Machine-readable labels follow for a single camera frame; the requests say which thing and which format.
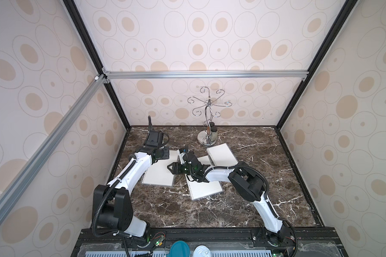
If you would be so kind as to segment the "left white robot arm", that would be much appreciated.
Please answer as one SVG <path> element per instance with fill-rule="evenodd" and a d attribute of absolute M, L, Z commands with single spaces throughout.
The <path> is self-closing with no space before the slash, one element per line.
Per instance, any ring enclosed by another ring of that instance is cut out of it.
<path fill-rule="evenodd" d="M 121 173 L 93 193 L 92 233 L 95 237 L 120 235 L 149 242 L 150 225 L 134 216 L 131 193 L 141 176 L 158 160 L 169 159 L 168 147 L 140 146 Z"/>

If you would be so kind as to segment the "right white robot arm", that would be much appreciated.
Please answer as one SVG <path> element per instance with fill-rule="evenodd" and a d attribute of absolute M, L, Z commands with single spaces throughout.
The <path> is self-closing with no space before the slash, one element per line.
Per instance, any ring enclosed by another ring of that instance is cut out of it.
<path fill-rule="evenodd" d="M 287 239 L 297 241 L 294 229 L 278 215 L 269 199 L 267 179 L 245 162 L 227 167 L 212 166 L 201 163 L 192 153 L 182 153 L 167 169 L 174 175 L 186 175 L 191 182 L 230 182 L 237 193 L 257 210 L 264 224 L 264 237 L 271 246 L 281 246 Z"/>

